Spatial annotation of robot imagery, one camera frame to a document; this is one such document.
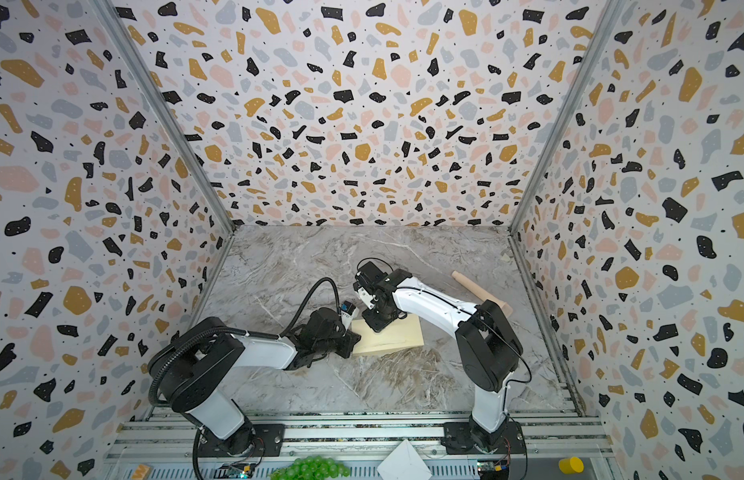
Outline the cream yellow envelope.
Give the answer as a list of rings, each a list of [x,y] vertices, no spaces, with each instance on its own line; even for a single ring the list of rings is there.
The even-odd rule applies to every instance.
[[[351,330],[361,336],[354,346],[354,356],[381,356],[425,344],[420,319],[412,314],[394,321],[380,333],[375,333],[363,319],[353,320]]]

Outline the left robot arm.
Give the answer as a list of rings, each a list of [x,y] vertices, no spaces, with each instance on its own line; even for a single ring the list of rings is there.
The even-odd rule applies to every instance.
[[[149,362],[150,403],[183,415],[229,455],[255,444],[257,430],[221,385],[237,368],[281,371],[309,368],[336,354],[351,357],[361,336],[347,327],[342,313],[322,307],[306,324],[276,335],[226,325],[208,317],[173,340]]]

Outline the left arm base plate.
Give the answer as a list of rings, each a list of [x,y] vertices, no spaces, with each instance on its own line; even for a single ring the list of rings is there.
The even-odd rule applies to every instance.
[[[284,424],[245,424],[226,440],[217,438],[211,431],[205,431],[194,450],[199,458],[278,457],[285,431]]]

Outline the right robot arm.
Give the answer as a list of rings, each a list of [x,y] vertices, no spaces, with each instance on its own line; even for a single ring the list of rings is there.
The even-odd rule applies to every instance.
[[[489,450],[505,428],[506,395],[523,361],[522,344],[502,307],[489,299],[481,304],[458,300],[406,270],[385,273],[371,261],[358,267],[354,290],[366,305],[362,318],[373,332],[415,316],[456,341],[463,370],[475,386],[471,434]]]

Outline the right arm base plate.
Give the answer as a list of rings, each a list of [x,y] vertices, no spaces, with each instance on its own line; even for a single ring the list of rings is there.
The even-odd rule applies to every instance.
[[[488,432],[473,421],[448,422],[443,425],[441,444],[449,455],[525,454],[523,431],[518,422],[506,420],[498,430]]]

